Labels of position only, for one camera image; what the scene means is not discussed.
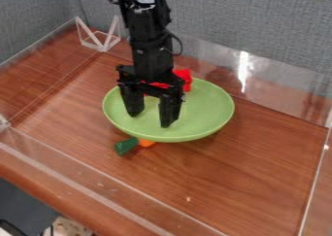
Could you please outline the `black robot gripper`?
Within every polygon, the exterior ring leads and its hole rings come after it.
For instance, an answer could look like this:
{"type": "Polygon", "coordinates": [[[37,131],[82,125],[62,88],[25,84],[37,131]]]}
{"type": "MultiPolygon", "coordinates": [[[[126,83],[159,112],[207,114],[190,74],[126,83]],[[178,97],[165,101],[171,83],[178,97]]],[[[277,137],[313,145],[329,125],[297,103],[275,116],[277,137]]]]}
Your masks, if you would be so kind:
{"type": "Polygon", "coordinates": [[[143,110],[143,95],[161,98],[161,128],[178,119],[182,81],[174,76],[171,40],[166,29],[170,9],[166,0],[117,0],[123,27],[127,29],[133,64],[118,67],[119,95],[127,114],[134,118],[143,110]],[[151,86],[169,84],[169,88],[151,86]]]}

